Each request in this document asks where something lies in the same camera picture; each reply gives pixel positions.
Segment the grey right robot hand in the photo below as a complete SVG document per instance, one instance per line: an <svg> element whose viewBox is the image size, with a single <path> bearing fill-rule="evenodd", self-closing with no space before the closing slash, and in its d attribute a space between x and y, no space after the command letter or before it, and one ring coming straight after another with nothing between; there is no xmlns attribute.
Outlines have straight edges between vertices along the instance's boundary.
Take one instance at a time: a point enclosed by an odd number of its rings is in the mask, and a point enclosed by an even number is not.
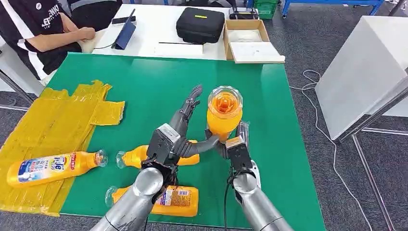
<svg viewBox="0 0 408 231"><path fill-rule="evenodd" d="M249 148L249 122L245 122L245 121L240 121L238 126L235 129L235 137L241 137L243 142L246 144L248 151L250 150ZM213 135L213 133L210 131L209 129L209 125L206 124L206 130L205 130L205 137L208 139L209 137L211 137ZM227 149L224 143L218 141L215 145L215 149L216 151L220 154L221 157L223 157L224 159L229 159L229 156L227 154Z"/></svg>

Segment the person's hand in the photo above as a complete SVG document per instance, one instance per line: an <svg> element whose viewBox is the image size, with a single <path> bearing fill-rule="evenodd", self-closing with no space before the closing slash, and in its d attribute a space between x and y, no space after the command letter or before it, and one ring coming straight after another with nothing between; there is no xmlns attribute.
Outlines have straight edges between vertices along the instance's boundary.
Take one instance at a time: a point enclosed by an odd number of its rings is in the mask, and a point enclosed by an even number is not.
<svg viewBox="0 0 408 231"><path fill-rule="evenodd" d="M79 40L92 40L96 36L96 32L92 27L83 27L80 28L78 31L78 39Z"/></svg>

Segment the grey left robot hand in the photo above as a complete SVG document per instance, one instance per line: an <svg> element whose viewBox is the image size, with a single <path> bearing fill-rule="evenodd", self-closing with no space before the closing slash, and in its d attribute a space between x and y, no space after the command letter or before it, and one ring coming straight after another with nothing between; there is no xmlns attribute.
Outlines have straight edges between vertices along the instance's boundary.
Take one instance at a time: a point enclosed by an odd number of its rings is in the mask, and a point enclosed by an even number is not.
<svg viewBox="0 0 408 231"><path fill-rule="evenodd" d="M200 154L211 150L219 141L218 135L212 135L210 131L206 131L209 137L205 141L192 143L186 138L188 124L195 107L200 104L197 98L201 95L203 89L202 85L195 86L188 97L184 100L182 107L177 110L169 125L180 135L180 138L173 145L172 152L180 158L188 158L195 154Z"/></svg>

